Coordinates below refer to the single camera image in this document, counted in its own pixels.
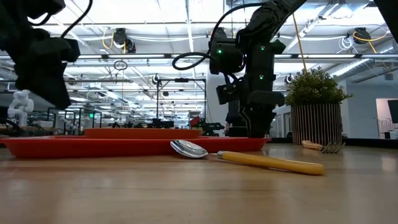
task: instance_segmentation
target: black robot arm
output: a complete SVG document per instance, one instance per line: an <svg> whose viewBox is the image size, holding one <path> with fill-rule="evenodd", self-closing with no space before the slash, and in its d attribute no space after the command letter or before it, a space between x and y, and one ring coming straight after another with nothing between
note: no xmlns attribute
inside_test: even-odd
<svg viewBox="0 0 398 224"><path fill-rule="evenodd" d="M80 56L78 42L64 38L73 25L61 37L50 37L46 30L32 25L45 24L64 7L63 0L0 0L0 50L5 50L15 62L16 87L30 90L60 109L70 105L63 79L66 62L74 62ZM37 19L45 13L47 16L39 24L28 21L28 17Z"/></svg>
<svg viewBox="0 0 398 224"><path fill-rule="evenodd" d="M275 80L274 56L281 54L285 45L278 40L270 43L286 19L305 0L268 1L257 9L246 28L236 38L214 38L210 43L210 72L223 73L226 85L217 88L220 104L239 100L239 112L246 121L250 138L263 138L275 113L276 105L285 104L282 93L273 92ZM246 73L237 79L233 73L246 66Z"/></svg>

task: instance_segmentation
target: plant pot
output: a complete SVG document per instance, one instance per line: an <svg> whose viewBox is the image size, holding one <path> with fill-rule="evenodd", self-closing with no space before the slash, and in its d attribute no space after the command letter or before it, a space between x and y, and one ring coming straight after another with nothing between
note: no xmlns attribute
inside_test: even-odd
<svg viewBox="0 0 398 224"><path fill-rule="evenodd" d="M326 146L343 140L340 105L292 107L293 143L303 140Z"/></svg>

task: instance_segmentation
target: wooden handle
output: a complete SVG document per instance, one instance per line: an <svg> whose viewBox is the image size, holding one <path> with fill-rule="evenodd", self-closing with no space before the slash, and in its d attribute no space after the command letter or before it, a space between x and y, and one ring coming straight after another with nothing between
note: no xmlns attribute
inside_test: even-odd
<svg viewBox="0 0 398 224"><path fill-rule="evenodd" d="M289 170L303 174L322 175L325 172L325 168L321 164L276 159L266 156L255 156L240 152L220 151L217 153L217 157L226 161L240 162L242 164L252 166Z"/></svg>
<svg viewBox="0 0 398 224"><path fill-rule="evenodd" d="M304 146L304 148L306 149L314 149L314 150L318 150L321 151L323 146L317 143L312 143L311 141L302 141L301 142Z"/></svg>

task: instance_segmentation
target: metal spoon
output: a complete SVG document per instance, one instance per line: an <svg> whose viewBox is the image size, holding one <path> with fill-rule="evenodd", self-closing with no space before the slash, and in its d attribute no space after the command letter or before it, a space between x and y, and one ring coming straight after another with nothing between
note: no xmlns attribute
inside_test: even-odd
<svg viewBox="0 0 398 224"><path fill-rule="evenodd" d="M201 146L185 140L173 140L170 142L170 145L179 154L192 159L201 159L209 154L206 149ZM312 175L322 175L325 172L323 165L309 162L276 159L228 151L219 151L217 154L213 155L217 155L217 158L225 161L239 162L250 166L269 167Z"/></svg>

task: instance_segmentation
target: wood grain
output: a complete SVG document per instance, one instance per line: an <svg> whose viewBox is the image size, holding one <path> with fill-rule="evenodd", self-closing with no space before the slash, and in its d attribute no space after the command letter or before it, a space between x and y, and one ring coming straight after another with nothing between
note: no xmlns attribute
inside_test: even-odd
<svg viewBox="0 0 398 224"><path fill-rule="evenodd" d="M0 223L396 223L398 151L264 154L325 176L181 157L15 160L0 149Z"/></svg>

